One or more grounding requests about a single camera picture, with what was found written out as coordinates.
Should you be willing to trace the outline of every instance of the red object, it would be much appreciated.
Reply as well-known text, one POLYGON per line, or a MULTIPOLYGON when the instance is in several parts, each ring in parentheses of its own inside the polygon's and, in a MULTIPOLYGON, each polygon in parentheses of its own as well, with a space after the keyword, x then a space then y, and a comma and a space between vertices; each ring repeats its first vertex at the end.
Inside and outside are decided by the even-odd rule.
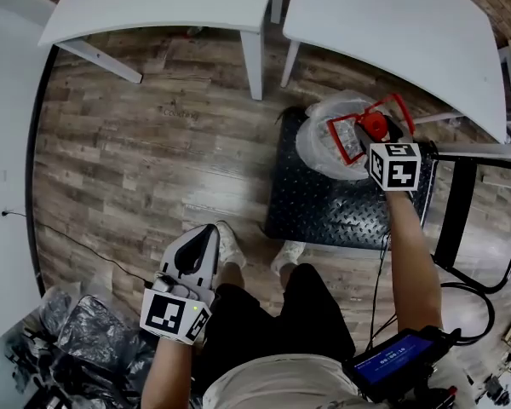
POLYGON ((364 154, 363 152, 360 152, 355 154, 352 158, 348 156, 346 149, 342 145, 341 138, 339 138, 339 135, 337 134, 335 123, 345 119, 355 119, 356 122, 360 123, 364 127, 365 131, 376 140, 382 142, 390 142, 390 140, 383 141, 383 139, 386 137, 386 134, 388 133, 388 122, 381 112, 375 110, 379 106, 384 105, 389 101, 395 101, 398 104, 401 113, 403 113, 403 118, 409 127, 409 132, 411 135, 413 135, 415 133, 415 124, 412 122, 412 117, 409 114, 409 110, 407 109, 407 106, 399 94, 391 94, 384 97, 374 105, 367 107, 363 113, 351 113, 350 115, 333 118, 327 121, 327 127, 331 133, 331 137, 333 138, 333 141, 335 141, 335 144, 337 145, 337 148, 339 149, 339 152, 341 153, 341 156, 347 165, 353 164, 364 154))

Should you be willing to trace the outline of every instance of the black metal platform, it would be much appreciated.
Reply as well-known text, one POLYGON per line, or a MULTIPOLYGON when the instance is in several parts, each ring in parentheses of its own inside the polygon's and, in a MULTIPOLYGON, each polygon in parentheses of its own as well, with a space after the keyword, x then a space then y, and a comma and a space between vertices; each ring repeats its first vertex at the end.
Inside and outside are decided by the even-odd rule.
MULTIPOLYGON (((338 181, 309 169, 296 151, 304 109, 284 111, 273 189, 263 231, 274 239, 380 250, 388 230, 384 192, 372 179, 338 181)), ((437 161, 424 156, 414 205, 422 223, 429 206, 437 161)))

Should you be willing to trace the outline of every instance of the forearm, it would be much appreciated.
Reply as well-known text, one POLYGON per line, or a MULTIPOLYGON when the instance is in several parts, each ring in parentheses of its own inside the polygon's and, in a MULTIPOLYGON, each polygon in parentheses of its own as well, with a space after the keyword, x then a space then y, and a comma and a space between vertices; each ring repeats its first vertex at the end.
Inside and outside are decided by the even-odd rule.
POLYGON ((387 193, 392 235, 393 301, 398 330, 442 327, 441 286, 437 268, 405 193, 387 193))
POLYGON ((192 347, 161 338, 142 391, 141 409, 186 409, 192 347))

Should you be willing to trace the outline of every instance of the small screen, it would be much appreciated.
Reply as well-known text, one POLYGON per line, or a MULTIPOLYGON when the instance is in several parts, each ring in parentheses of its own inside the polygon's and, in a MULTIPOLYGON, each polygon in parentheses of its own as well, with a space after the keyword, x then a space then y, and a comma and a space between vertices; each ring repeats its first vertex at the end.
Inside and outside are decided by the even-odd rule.
POLYGON ((416 335, 407 335, 381 353, 357 364, 354 369, 373 384, 414 360, 432 344, 416 335))

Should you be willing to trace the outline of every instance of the black chair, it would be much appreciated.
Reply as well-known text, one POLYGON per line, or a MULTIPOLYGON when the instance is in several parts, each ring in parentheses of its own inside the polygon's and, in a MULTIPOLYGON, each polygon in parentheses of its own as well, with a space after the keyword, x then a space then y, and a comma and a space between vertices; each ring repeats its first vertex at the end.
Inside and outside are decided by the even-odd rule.
POLYGON ((474 195, 477 167, 489 165, 511 170, 511 161, 489 158, 470 158, 463 156, 449 156, 434 154, 438 161, 454 162, 454 174, 452 176, 451 193, 447 201, 445 218, 441 235, 432 258, 433 261, 448 273, 456 276, 466 285, 485 294, 494 294, 500 291, 508 282, 511 275, 511 257, 509 265, 502 279, 494 286, 486 286, 467 276, 462 271, 454 268, 456 255, 462 241, 463 231, 468 220, 469 207, 474 195))

